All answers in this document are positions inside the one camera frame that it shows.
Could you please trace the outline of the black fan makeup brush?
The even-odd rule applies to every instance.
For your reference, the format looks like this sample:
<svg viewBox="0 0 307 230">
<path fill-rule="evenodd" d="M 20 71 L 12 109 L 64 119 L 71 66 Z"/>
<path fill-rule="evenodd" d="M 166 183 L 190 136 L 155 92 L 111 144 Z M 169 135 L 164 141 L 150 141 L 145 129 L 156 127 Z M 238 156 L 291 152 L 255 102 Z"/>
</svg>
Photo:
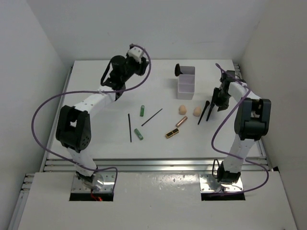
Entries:
<svg viewBox="0 0 307 230">
<path fill-rule="evenodd" d="M 177 63 L 175 65 L 175 70 L 174 70 L 175 76 L 178 77 L 179 75 L 183 74 L 183 72 L 181 71 L 181 67 L 180 64 Z"/>
</svg>

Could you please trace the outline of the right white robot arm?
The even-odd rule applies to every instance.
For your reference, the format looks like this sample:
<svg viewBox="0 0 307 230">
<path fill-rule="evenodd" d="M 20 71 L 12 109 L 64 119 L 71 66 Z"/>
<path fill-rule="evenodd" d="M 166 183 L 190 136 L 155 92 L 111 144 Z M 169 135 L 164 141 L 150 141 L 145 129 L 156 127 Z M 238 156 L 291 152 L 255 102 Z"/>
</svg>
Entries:
<svg viewBox="0 0 307 230">
<path fill-rule="evenodd" d="M 251 147 L 265 136 L 269 130 L 272 102 L 255 95 L 247 84 L 235 78 L 234 71 L 222 72 L 221 85 L 213 91 L 212 105 L 218 111 L 228 109 L 230 98 L 234 98 L 238 105 L 234 121 L 235 140 L 217 170 L 217 181 L 223 184 L 237 183 L 243 161 L 246 159 Z"/>
</svg>

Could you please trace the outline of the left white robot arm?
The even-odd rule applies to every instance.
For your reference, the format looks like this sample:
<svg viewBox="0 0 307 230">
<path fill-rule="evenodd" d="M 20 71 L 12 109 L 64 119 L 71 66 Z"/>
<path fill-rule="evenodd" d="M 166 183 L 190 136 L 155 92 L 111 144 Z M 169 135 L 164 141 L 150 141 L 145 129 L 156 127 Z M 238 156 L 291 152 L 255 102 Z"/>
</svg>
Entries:
<svg viewBox="0 0 307 230">
<path fill-rule="evenodd" d="M 148 64 L 145 57 L 112 57 L 102 75 L 98 93 L 93 93 L 73 106 L 65 105 L 61 108 L 56 139 L 70 153 L 77 176 L 84 181 L 91 181 L 97 169 L 93 158 L 86 151 L 92 137 L 91 119 L 123 94 L 125 83 L 131 76 L 142 76 Z"/>
</svg>

